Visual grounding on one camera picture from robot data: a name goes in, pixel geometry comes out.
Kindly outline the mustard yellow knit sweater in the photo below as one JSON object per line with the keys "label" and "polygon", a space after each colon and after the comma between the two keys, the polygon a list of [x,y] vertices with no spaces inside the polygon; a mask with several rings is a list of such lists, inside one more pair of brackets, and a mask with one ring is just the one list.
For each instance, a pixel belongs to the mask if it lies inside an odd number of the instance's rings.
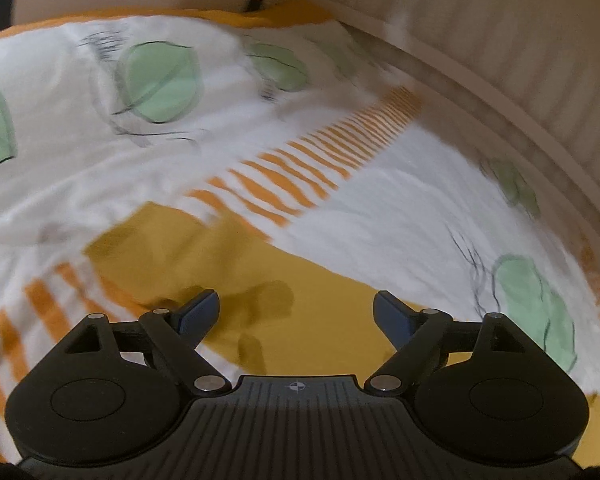
{"label": "mustard yellow knit sweater", "polygon": [[283,252],[230,212],[204,224],[147,203],[83,252],[106,296],[134,314],[215,290],[220,316],[204,343],[248,374],[365,380],[394,352],[373,320],[375,289]]}

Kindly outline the white leaf-print duvet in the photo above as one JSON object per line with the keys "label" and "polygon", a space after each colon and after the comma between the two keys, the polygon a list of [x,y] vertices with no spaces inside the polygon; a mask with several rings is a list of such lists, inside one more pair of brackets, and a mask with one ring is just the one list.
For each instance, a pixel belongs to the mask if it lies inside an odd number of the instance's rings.
{"label": "white leaf-print duvet", "polygon": [[0,39],[0,460],[12,389],[110,300],[84,248],[147,203],[419,307],[509,314],[600,408],[600,248],[538,170],[339,24],[134,16]]}

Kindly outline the beige wooden bed frame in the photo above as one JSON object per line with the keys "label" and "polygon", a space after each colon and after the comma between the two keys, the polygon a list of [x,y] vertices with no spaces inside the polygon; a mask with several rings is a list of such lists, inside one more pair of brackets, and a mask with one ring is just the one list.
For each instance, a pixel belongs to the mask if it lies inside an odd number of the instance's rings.
{"label": "beige wooden bed frame", "polygon": [[[257,1],[0,0],[0,30],[107,6]],[[513,145],[600,238],[600,0],[317,1]]]}

